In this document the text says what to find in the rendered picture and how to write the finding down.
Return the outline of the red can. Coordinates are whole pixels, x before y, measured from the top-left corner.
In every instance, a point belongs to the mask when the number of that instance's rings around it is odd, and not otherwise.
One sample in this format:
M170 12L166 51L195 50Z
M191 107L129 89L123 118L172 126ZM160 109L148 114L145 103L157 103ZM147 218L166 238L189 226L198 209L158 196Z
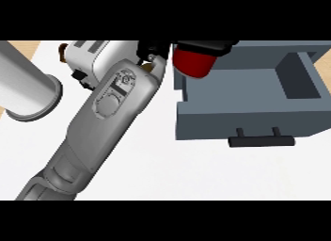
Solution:
M194 78L204 78L213 68L217 58L176 47L173 54L173 65L182 74Z

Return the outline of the white grey cylinder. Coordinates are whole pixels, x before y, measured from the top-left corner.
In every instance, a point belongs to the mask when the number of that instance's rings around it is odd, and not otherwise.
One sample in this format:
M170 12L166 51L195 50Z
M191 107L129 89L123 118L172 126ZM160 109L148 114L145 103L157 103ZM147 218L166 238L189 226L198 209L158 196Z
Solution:
M45 74L6 40L0 40L0 106L17 121L36 121L63 96L58 78Z

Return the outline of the blue-grey drawer cabinet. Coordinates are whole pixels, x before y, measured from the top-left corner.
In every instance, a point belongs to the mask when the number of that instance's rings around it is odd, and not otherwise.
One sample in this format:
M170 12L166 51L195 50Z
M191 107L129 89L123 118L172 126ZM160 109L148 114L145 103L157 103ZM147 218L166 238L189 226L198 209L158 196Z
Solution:
M175 89L185 100L216 95L235 103L330 98L315 67L330 50L331 40L241 40L203 79L175 70Z

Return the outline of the blue-grey drawer front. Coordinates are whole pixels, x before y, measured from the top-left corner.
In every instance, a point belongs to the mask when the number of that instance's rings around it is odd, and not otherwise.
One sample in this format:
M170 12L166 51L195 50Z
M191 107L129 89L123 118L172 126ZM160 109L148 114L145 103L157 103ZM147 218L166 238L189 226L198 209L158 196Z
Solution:
M331 99L178 103L178 140L226 139L242 128L247 137L309 137L331 128Z

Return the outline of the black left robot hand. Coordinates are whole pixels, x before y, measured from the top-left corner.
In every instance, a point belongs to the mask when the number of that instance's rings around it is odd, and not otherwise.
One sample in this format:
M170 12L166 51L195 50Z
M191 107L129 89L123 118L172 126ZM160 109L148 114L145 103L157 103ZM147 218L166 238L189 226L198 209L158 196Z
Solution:
M232 46L238 44L237 40L142 40L138 42L136 55L142 60L150 59L150 55L161 56L169 59L170 46L176 45L181 50L206 54L210 56L223 56L231 52Z

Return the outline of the white toaster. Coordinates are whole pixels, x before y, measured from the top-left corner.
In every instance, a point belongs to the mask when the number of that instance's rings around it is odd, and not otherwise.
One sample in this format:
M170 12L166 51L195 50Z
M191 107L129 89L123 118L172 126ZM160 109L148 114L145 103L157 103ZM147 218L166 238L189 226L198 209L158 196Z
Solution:
M108 69L123 59L139 62L136 40L76 40L64 49L71 76L93 90Z

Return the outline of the small brown object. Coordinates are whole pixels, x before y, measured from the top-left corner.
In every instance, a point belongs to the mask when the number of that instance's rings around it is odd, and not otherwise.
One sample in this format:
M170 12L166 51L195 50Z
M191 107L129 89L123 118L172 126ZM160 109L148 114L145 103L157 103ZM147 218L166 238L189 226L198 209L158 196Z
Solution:
M60 45L60 62L63 62L63 63L67 62L67 60L65 60L65 49L67 49L67 46L68 46L67 43L63 43Z

